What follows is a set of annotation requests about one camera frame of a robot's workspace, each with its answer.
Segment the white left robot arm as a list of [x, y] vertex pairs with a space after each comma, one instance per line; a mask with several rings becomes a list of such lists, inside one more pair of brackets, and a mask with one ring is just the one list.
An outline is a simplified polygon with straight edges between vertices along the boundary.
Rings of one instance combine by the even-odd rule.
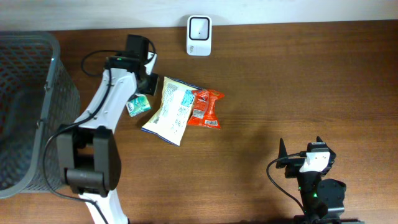
[[89, 106], [74, 123], [61, 126], [55, 137], [61, 180], [86, 203], [95, 223], [129, 223], [116, 190], [121, 159], [114, 132], [132, 96], [155, 93], [156, 59], [155, 52], [108, 58]]

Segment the cream snack bag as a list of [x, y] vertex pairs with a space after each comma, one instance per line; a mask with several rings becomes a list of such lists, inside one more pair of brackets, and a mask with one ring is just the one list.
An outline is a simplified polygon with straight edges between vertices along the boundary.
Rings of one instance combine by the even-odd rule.
[[178, 79], [165, 77], [160, 108], [141, 130], [179, 146], [193, 109], [194, 90], [201, 90], [201, 88]]

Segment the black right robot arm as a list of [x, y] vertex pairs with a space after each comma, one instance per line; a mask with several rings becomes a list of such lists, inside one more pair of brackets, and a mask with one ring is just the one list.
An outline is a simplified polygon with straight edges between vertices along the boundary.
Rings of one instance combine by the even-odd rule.
[[336, 154], [320, 137], [310, 142], [307, 149], [288, 154], [284, 140], [279, 141], [277, 159], [270, 162], [277, 169], [285, 170], [286, 179], [296, 179], [301, 200], [297, 200], [274, 180], [271, 182], [292, 198], [303, 211], [293, 223], [361, 223], [358, 219], [342, 219], [345, 212], [346, 184], [335, 179], [324, 179], [335, 163]]

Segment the green tissue pack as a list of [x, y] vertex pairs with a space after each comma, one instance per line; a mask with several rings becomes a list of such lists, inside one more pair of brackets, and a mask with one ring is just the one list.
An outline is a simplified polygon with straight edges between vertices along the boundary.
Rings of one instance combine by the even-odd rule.
[[143, 112], [151, 109], [150, 103], [143, 94], [133, 95], [132, 98], [126, 103], [127, 112], [130, 117], [137, 116]]

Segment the red snack packet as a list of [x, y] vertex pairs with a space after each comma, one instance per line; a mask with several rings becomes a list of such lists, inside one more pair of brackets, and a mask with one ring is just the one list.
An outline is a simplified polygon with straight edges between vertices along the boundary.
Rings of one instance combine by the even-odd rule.
[[215, 103], [224, 98], [224, 94], [216, 90], [193, 90], [195, 100], [192, 115], [187, 124], [190, 126], [203, 126], [213, 129], [221, 129], [216, 116]]

